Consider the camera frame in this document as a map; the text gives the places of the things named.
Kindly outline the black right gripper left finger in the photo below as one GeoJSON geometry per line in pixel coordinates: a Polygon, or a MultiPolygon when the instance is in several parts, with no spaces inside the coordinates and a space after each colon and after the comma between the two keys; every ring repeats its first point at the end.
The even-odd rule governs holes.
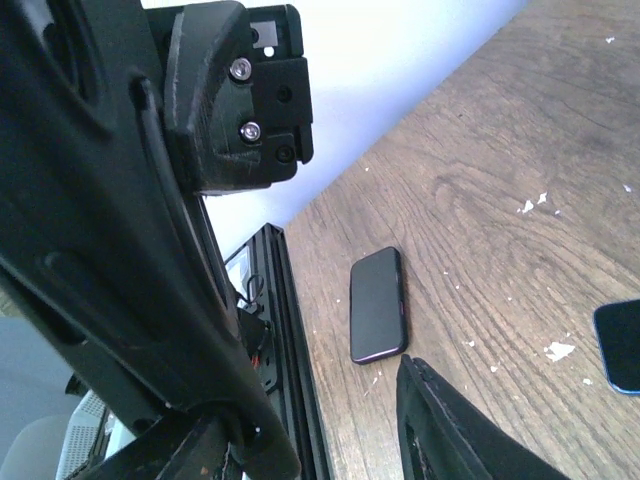
{"type": "Polygon", "coordinates": [[[81,479],[241,479],[223,423],[211,413],[171,414],[79,475],[81,479]]]}

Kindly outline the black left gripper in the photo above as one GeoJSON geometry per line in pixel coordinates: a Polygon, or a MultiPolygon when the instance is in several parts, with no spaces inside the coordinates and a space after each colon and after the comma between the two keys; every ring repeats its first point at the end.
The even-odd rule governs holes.
{"type": "Polygon", "coordinates": [[[182,188],[220,194],[291,179],[314,154],[313,110],[301,17],[290,5],[248,10],[235,1],[176,15],[164,86],[164,122],[182,188]],[[251,86],[232,63],[249,59],[251,86]],[[240,128],[254,120],[258,145],[240,128]]]}

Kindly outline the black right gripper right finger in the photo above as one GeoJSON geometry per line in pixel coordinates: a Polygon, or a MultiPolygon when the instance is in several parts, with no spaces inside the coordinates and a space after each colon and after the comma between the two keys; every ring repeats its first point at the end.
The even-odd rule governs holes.
{"type": "Polygon", "coordinates": [[[564,479],[426,361],[401,356],[396,412],[406,479],[564,479]]]}

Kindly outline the blue edged black phone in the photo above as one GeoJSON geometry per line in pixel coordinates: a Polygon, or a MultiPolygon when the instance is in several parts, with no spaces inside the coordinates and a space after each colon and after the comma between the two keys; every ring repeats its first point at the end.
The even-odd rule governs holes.
{"type": "Polygon", "coordinates": [[[626,395],[639,394],[639,300],[598,307],[593,314],[606,378],[626,395]]]}

